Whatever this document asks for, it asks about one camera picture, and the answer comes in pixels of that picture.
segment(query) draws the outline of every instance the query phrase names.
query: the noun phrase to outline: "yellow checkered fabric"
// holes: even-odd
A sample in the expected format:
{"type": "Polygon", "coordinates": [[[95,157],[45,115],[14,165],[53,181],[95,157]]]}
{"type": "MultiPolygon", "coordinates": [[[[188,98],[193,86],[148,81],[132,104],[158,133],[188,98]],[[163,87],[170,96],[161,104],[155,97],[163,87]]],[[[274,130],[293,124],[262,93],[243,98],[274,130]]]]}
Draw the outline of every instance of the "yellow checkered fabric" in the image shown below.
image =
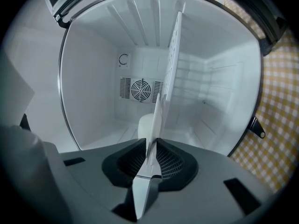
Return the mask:
{"type": "MultiPolygon", "coordinates": [[[[256,32],[263,31],[232,0],[217,0],[240,16],[256,32]]],[[[256,117],[264,139],[248,132],[231,158],[267,183],[282,188],[299,161],[299,44],[287,29],[272,52],[263,58],[263,92],[256,117]]]]}

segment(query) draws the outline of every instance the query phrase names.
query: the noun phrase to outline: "black rubber surround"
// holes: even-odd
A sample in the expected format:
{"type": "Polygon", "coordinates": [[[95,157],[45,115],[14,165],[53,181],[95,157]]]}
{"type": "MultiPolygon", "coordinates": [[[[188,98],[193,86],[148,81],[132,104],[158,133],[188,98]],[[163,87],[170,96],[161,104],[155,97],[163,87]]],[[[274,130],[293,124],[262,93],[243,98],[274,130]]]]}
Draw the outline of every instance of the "black rubber surround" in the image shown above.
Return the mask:
{"type": "Polygon", "coordinates": [[[161,138],[157,139],[157,161],[163,180],[159,184],[159,192],[183,189],[193,180],[199,169],[196,159],[191,154],[161,138]]]}
{"type": "Polygon", "coordinates": [[[145,153],[146,139],[140,139],[105,158],[102,170],[114,186],[129,188],[145,161],[145,153]]]}

